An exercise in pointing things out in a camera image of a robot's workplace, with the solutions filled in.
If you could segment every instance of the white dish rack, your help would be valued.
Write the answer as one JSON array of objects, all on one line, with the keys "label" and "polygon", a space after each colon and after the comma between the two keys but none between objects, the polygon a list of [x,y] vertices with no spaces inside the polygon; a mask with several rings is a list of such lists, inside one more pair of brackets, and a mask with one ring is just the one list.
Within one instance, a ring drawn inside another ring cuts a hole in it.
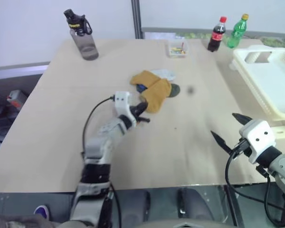
[{"label": "white dish rack", "polygon": [[[268,56],[256,62],[260,55]],[[285,121],[285,48],[252,45],[235,49],[232,66],[241,74],[256,100],[273,121]],[[285,125],[274,127],[285,138]]]}]

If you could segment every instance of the green soda bottle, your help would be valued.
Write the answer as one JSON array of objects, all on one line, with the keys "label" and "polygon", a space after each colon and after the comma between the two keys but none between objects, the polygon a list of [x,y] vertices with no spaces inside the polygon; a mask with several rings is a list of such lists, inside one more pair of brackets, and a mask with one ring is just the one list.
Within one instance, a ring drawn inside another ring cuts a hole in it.
[{"label": "green soda bottle", "polygon": [[234,26],[231,37],[227,43],[229,48],[236,48],[242,39],[246,29],[247,29],[247,20],[249,15],[243,14],[242,19]]}]

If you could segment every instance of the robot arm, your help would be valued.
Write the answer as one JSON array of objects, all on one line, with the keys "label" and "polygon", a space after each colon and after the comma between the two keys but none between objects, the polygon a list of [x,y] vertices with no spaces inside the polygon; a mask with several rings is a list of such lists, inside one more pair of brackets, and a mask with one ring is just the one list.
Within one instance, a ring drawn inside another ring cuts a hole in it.
[{"label": "robot arm", "polygon": [[250,163],[258,163],[256,170],[262,175],[264,173],[272,175],[285,194],[285,154],[275,148],[276,139],[268,122],[253,120],[241,114],[233,114],[233,116],[244,124],[239,130],[241,135],[239,143],[234,149],[230,149],[220,136],[212,132],[215,140],[229,154],[235,152],[235,158],[244,153]]},{"label": "robot arm", "polygon": [[138,122],[150,121],[140,117],[147,103],[130,106],[129,97],[129,92],[116,92],[114,101],[118,117],[102,126],[96,137],[86,141],[84,168],[74,196],[70,220],[98,228],[110,227],[113,196],[109,189],[113,150]]}]

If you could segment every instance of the red bottle cap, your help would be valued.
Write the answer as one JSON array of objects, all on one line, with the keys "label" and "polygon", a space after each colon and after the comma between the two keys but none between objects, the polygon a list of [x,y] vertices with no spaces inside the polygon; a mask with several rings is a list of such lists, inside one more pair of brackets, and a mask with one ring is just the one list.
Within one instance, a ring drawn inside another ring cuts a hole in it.
[{"label": "red bottle cap", "polygon": [[227,18],[226,17],[220,17],[220,22],[223,22],[223,23],[225,23],[226,22],[226,20],[227,20]]}]

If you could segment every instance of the table surface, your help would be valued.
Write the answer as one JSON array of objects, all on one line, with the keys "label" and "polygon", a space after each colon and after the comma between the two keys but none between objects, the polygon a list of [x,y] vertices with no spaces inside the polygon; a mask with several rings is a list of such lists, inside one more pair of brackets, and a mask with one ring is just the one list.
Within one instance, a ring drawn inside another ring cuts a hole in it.
[{"label": "table surface", "polygon": [[[164,40],[97,40],[100,56],[81,58],[73,41],[63,43],[0,147],[0,192],[72,192],[83,167],[81,135],[91,109],[115,91],[135,93],[129,84],[143,70],[176,74],[177,97],[167,98],[150,123],[129,132],[114,151],[111,180],[117,189],[225,184],[228,159],[210,130],[231,147],[241,125],[232,113],[266,115],[242,80],[228,67],[232,51],[216,53],[206,41],[188,40],[186,58],[166,56]],[[261,44],[242,40],[240,47]],[[88,134],[114,116],[108,102],[93,115]],[[285,139],[277,141],[285,152]],[[244,155],[230,167],[232,183],[264,182]]]}]

